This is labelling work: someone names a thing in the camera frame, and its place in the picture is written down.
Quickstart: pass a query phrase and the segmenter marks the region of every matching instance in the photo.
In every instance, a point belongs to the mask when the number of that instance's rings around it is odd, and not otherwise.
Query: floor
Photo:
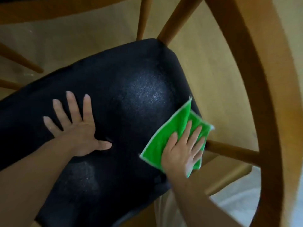
[[[273,0],[287,34],[303,87],[303,0]],[[44,68],[45,74],[79,59],[135,41],[141,0],[47,21],[1,25],[0,42]],[[156,38],[179,0],[154,0],[144,38]],[[169,45],[179,58],[210,138],[258,150],[240,73],[205,2]],[[0,78],[21,84],[41,74],[0,57]],[[0,88],[0,98],[13,90]]]

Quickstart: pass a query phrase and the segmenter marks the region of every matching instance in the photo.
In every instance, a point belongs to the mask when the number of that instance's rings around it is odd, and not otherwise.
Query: wooden chair
[[[102,8],[124,0],[21,0],[0,3],[0,24],[47,20]],[[137,31],[137,41],[143,37],[152,0],[142,0]],[[43,69],[6,45],[0,43],[0,56],[14,61],[37,73]],[[0,87],[18,90],[19,84],[0,80]]]
[[[205,0],[240,70],[259,152],[208,141],[206,149],[261,168],[251,226],[289,226],[302,169],[303,112],[298,77],[272,0]],[[181,0],[158,40],[168,45],[202,0]]]

